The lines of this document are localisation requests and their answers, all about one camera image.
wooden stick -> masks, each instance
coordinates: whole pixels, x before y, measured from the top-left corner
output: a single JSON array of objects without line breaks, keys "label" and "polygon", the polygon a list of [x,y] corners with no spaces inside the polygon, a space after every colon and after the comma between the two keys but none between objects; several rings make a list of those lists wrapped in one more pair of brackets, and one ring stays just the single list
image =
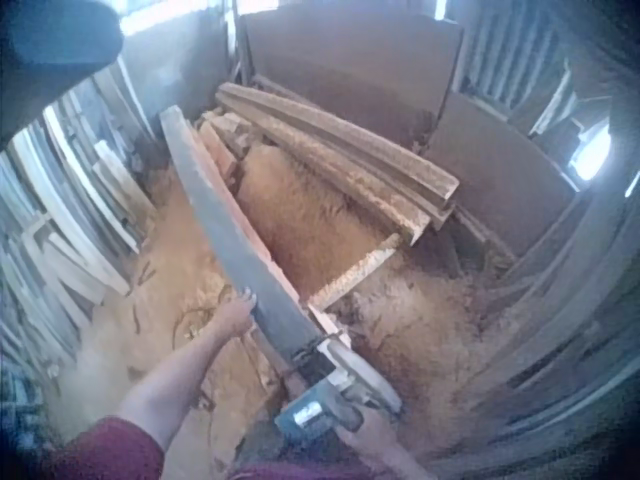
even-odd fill
[{"label": "wooden stick", "polygon": [[326,310],[380,268],[402,243],[400,235],[394,233],[353,267],[312,295],[308,303],[320,311]]}]

wood scrap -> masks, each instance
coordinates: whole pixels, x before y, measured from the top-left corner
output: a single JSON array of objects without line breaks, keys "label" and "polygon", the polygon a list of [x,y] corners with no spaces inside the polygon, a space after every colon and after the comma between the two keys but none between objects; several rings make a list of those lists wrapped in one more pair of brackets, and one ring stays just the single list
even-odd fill
[{"label": "wood scrap", "polygon": [[220,140],[216,130],[214,130],[209,122],[204,122],[200,126],[198,133],[209,155],[211,155],[211,158],[218,167],[224,183],[229,186],[232,185],[234,183],[234,175],[238,169],[238,161],[231,152],[224,147],[222,140]]},{"label": "wood scrap", "polygon": [[256,323],[285,361],[291,362],[301,348],[319,338],[319,330],[273,274],[277,266],[265,263],[268,259],[249,241],[230,210],[235,204],[231,193],[204,146],[195,141],[180,109],[165,110],[160,120],[178,175],[218,262],[237,291],[249,288],[257,295]]},{"label": "wood scrap", "polygon": [[296,159],[304,162],[393,230],[415,243],[431,222],[429,216],[334,149],[260,110],[218,93],[218,102],[254,123]]},{"label": "wood scrap", "polygon": [[249,122],[232,112],[222,116],[205,112],[202,116],[205,122],[200,127],[201,136],[204,135],[202,128],[208,123],[238,160],[242,160],[247,156],[252,143],[256,140]]},{"label": "wood scrap", "polygon": [[357,152],[372,169],[396,178],[438,208],[447,206],[460,184],[457,178],[428,160],[325,111],[230,83],[222,85],[219,92],[265,109],[305,133]]},{"label": "wood scrap", "polygon": [[367,253],[362,260],[313,295],[309,304],[320,311],[326,310],[375,272],[401,245],[402,238],[394,233],[378,248]]}]

bright light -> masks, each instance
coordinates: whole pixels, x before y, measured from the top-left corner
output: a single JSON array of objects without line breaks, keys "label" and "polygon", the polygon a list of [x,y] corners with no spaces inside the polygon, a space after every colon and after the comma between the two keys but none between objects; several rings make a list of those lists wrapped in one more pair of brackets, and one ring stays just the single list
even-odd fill
[{"label": "bright light", "polygon": [[433,15],[433,17],[436,20],[442,20],[446,12],[447,12],[447,0],[437,0],[436,13]]},{"label": "bright light", "polygon": [[603,127],[595,137],[582,149],[572,163],[573,167],[585,181],[595,177],[602,164],[609,155],[611,147],[611,135],[609,135],[609,126]]},{"label": "bright light", "polygon": [[636,185],[638,184],[638,180],[640,180],[640,170],[638,170],[636,176],[633,177],[633,180],[631,180],[631,183],[627,187],[627,191],[624,192],[624,198],[629,198],[631,196],[631,194],[633,193],[633,189],[636,188]]},{"label": "bright light", "polygon": [[238,15],[278,8],[278,0],[238,0]]},{"label": "bright light", "polygon": [[122,18],[120,28],[125,36],[130,36],[172,18],[205,10],[208,6],[208,0],[167,0],[155,3]]}]

dirt floor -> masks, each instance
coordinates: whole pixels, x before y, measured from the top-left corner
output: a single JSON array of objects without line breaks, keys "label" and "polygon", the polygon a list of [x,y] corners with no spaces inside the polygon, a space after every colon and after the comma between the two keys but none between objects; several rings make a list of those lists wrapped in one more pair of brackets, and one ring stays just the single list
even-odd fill
[{"label": "dirt floor", "polygon": [[[274,147],[252,151],[244,167],[238,201],[302,298],[389,233]],[[153,198],[159,220],[130,265],[133,292],[112,294],[94,310],[76,367],[61,373],[60,393],[49,395],[53,426],[65,441],[113,412],[137,380],[186,341],[190,323],[206,320],[232,292],[172,170]],[[431,250],[425,237],[397,253],[330,309],[404,399],[400,436],[418,454],[454,445],[468,428],[454,394],[488,355],[469,308],[471,280],[448,279]],[[153,274],[137,285],[145,268]],[[266,398],[256,368],[240,340],[224,349],[200,407],[169,451],[163,478],[222,478]],[[204,408],[209,400],[213,414]]]}]

plywood sheet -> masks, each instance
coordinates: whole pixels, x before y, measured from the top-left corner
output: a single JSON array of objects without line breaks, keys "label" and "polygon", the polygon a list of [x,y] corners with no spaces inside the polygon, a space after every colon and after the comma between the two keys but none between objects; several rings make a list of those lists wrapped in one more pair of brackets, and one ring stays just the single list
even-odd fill
[{"label": "plywood sheet", "polygon": [[460,179],[456,201],[523,255],[575,196],[559,170],[513,127],[451,93],[429,160]]}]

